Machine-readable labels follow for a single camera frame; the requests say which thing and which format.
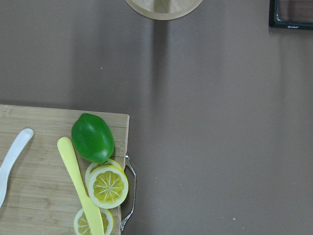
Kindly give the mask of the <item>white ceramic spoon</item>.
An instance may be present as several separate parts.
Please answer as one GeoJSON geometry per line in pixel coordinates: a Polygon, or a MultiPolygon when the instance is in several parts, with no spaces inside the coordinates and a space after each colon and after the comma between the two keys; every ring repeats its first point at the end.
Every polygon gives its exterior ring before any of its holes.
{"type": "Polygon", "coordinates": [[[8,178],[11,169],[15,161],[33,136],[34,131],[32,129],[25,128],[21,130],[12,142],[5,158],[3,159],[3,162],[0,166],[0,206],[3,205],[6,197],[8,178]]]}

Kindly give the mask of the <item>green toy lime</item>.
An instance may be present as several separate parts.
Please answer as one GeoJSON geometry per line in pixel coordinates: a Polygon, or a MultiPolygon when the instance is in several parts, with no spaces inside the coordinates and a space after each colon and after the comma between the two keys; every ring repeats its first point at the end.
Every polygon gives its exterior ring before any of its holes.
{"type": "Polygon", "coordinates": [[[83,113],[71,129],[78,153],[91,163],[104,163],[114,152],[114,139],[106,122],[99,116],[83,113]]]}

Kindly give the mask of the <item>upper lemon slice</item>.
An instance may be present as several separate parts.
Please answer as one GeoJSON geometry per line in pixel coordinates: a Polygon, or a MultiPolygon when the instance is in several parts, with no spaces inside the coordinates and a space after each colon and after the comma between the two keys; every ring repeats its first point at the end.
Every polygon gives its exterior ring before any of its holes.
{"type": "Polygon", "coordinates": [[[85,173],[85,182],[93,203],[104,209],[119,206],[129,191],[123,168],[112,159],[103,164],[91,163],[85,173]]]}

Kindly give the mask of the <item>lemon slice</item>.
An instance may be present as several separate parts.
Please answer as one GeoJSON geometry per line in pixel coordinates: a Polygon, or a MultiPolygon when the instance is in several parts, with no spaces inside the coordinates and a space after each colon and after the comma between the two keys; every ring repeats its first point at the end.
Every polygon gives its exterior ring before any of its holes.
{"type": "Polygon", "coordinates": [[[93,203],[104,209],[119,206],[129,191],[123,168],[112,159],[103,164],[91,163],[85,173],[85,182],[93,203]]]}
{"type": "MultiPolygon", "coordinates": [[[[100,213],[103,222],[104,234],[110,235],[114,226],[113,216],[108,209],[100,208],[100,213]]],[[[74,218],[73,228],[76,235],[91,235],[91,230],[83,208],[77,212],[74,218]]]]}

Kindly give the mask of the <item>wooden mug tree stand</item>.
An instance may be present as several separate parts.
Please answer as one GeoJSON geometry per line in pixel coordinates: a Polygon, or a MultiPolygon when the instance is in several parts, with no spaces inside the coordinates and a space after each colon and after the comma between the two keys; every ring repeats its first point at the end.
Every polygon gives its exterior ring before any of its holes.
{"type": "Polygon", "coordinates": [[[174,20],[195,10],[202,0],[125,0],[137,13],[154,20],[174,20]]]}

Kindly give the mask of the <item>yellow plastic knife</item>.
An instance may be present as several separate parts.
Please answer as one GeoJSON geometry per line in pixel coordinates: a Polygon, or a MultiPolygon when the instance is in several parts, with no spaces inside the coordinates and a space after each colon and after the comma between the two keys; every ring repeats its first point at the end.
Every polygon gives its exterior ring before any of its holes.
{"type": "Polygon", "coordinates": [[[71,140],[68,137],[60,138],[57,141],[57,148],[74,184],[82,208],[84,209],[91,233],[93,235],[103,235],[104,227],[100,209],[87,195],[71,140]]]}

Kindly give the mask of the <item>lower lemon slice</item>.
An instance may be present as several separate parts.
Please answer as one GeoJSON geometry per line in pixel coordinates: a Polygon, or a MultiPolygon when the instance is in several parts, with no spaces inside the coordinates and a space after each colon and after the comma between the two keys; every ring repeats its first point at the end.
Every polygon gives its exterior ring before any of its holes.
{"type": "MultiPolygon", "coordinates": [[[[108,209],[100,208],[100,213],[103,222],[104,234],[110,235],[114,226],[113,216],[108,209]]],[[[76,235],[91,235],[91,230],[83,208],[77,212],[74,218],[73,228],[76,235]]]]}

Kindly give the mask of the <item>wooden cutting board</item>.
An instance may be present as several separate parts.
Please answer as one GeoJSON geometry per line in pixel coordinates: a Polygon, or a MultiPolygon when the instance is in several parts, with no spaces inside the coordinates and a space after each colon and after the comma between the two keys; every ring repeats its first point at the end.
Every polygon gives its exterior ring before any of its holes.
{"type": "Polygon", "coordinates": [[[12,167],[0,209],[3,235],[72,235],[81,203],[57,149],[70,137],[80,110],[15,105],[0,107],[0,156],[5,157],[18,133],[34,136],[12,167]]]}

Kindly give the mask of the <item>black framed tray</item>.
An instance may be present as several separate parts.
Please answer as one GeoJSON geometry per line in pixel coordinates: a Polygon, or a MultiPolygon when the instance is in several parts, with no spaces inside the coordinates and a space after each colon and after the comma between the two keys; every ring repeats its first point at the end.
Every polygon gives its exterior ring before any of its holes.
{"type": "Polygon", "coordinates": [[[312,0],[270,0],[268,25],[274,28],[313,29],[312,0]]]}

